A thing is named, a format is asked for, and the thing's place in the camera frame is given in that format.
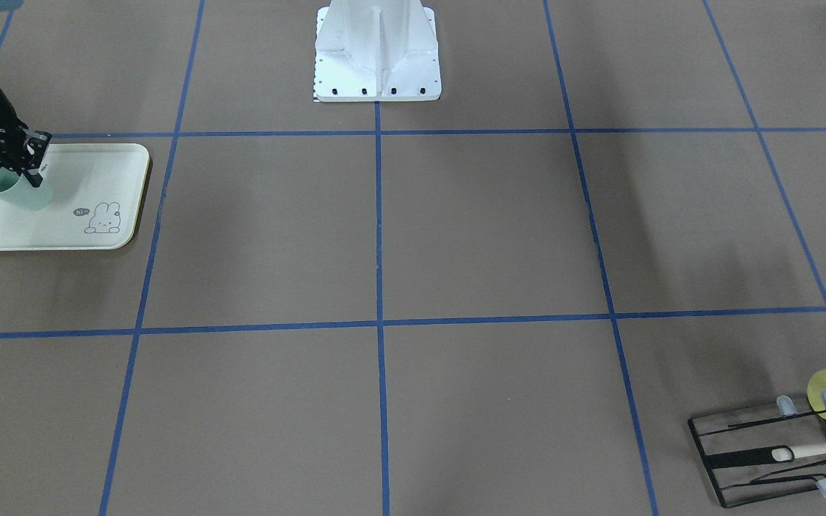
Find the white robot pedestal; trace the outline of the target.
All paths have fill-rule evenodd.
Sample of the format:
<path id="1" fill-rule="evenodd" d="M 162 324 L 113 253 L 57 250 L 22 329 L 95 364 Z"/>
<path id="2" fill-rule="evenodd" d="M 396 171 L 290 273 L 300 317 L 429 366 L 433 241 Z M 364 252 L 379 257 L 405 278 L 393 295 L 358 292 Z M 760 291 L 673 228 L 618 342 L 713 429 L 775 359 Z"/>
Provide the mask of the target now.
<path id="1" fill-rule="evenodd" d="M 440 99 L 436 17 L 422 2 L 331 1 L 315 22 L 315 101 Z"/>

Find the green cup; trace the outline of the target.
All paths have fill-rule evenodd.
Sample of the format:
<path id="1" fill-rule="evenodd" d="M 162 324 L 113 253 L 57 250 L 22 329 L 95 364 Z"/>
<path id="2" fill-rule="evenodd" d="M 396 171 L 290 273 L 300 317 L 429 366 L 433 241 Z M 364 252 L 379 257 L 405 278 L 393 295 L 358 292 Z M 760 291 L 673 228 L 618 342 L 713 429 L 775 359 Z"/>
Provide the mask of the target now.
<path id="1" fill-rule="evenodd" d="M 43 181 L 39 186 L 33 186 L 23 174 L 0 168 L 0 202 L 34 212 L 49 206 L 53 197 L 49 183 Z"/>

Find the cream rabbit tray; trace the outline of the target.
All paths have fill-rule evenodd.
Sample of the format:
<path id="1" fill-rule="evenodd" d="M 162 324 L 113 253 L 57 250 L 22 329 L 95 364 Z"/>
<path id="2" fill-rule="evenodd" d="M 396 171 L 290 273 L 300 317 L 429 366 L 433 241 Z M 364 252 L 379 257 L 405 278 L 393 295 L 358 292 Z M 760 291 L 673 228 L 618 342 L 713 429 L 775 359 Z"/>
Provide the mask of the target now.
<path id="1" fill-rule="evenodd" d="M 125 246 L 138 225 L 150 167 L 140 144 L 50 146 L 40 173 L 52 202 L 34 212 L 0 202 L 0 252 Z"/>

